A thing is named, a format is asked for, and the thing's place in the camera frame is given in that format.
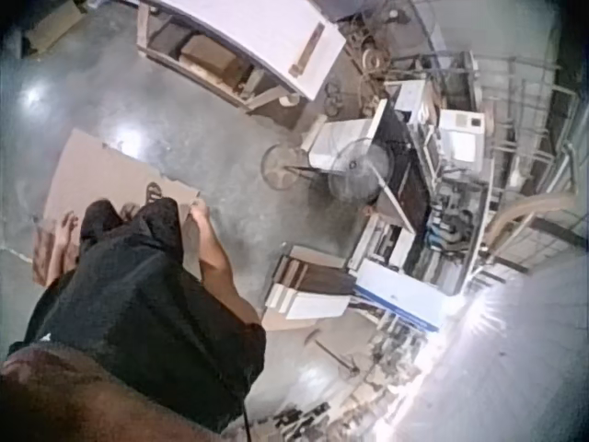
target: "fan stand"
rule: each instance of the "fan stand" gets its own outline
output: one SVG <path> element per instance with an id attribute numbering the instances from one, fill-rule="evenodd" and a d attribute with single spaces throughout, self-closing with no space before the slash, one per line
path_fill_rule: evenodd
<path id="1" fill-rule="evenodd" d="M 287 144 L 272 146 L 261 161 L 262 178 L 274 190 L 289 189 L 299 178 L 313 180 L 320 174 L 328 177 L 331 194 L 345 203 L 370 201 L 379 190 L 386 188 L 383 175 L 388 178 L 391 170 L 387 152 L 366 138 L 345 146 L 330 169 L 310 166 L 306 151 Z"/>

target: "workbench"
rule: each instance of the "workbench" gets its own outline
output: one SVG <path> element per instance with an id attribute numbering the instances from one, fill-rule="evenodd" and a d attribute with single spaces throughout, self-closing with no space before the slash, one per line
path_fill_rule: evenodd
<path id="1" fill-rule="evenodd" d="M 149 6 L 170 14 L 155 29 L 150 29 Z M 174 18 L 252 64 L 239 88 L 201 66 L 187 67 L 152 47 L 153 38 Z M 307 0 L 148 0 L 138 8 L 140 52 L 247 111 L 282 97 L 315 99 L 344 42 L 337 27 Z M 275 86 L 257 94 L 264 76 Z"/>

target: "cable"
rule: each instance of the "cable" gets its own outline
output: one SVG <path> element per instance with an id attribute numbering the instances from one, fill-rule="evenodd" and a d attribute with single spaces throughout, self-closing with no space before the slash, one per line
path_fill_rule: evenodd
<path id="1" fill-rule="evenodd" d="M 248 412 L 246 411 L 246 404 L 243 404 L 243 422 L 246 427 L 246 435 L 248 437 L 248 442 L 251 442 L 251 433 L 249 432 L 249 420 L 248 420 Z"/>

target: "person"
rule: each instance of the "person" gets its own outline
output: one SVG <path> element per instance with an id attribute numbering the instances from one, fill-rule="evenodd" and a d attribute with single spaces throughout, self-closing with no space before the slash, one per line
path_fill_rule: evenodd
<path id="1" fill-rule="evenodd" d="M 55 279 L 0 371 L 8 440 L 215 440 L 245 412 L 265 332 L 237 293 L 203 200 L 191 219 L 201 281 L 182 267 L 174 200 L 129 222 L 106 200 L 87 208 L 77 267 L 55 277 L 59 264 L 50 265 Z M 76 223 L 65 216 L 56 248 Z"/>

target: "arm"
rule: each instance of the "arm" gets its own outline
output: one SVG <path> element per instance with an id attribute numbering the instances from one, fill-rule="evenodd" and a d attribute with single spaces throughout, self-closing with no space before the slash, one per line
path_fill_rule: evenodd
<path id="1" fill-rule="evenodd" d="M 68 212 L 55 229 L 52 256 L 49 260 L 45 285 L 50 286 L 53 281 L 64 274 L 64 256 L 72 238 L 72 230 L 77 226 L 77 216 Z"/>
<path id="2" fill-rule="evenodd" d="M 209 209 L 203 200 L 199 199 L 194 203 L 191 216 L 200 230 L 202 285 L 246 324 L 260 324 L 256 310 L 237 293 L 231 263 L 214 233 Z"/>

